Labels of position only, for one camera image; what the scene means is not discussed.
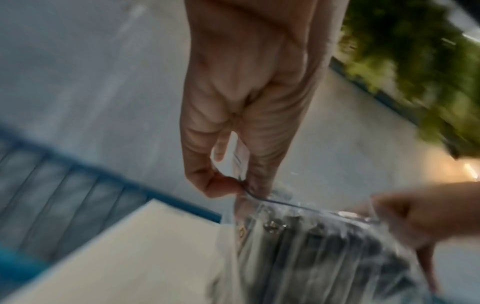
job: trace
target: gray floor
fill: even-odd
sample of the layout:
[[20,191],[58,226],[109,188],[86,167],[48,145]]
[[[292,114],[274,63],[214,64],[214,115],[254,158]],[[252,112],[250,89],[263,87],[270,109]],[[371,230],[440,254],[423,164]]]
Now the gray floor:
[[[0,122],[168,194],[228,207],[231,198],[206,199],[183,176],[183,2],[3,0],[0,7]],[[220,168],[228,173],[229,162]],[[412,124],[329,72],[278,179],[295,199],[338,209],[372,192],[468,176],[442,149],[416,140]],[[477,252],[449,250],[439,251],[442,261],[468,260],[467,250],[480,271]],[[475,298],[471,279],[439,267],[446,290]]]

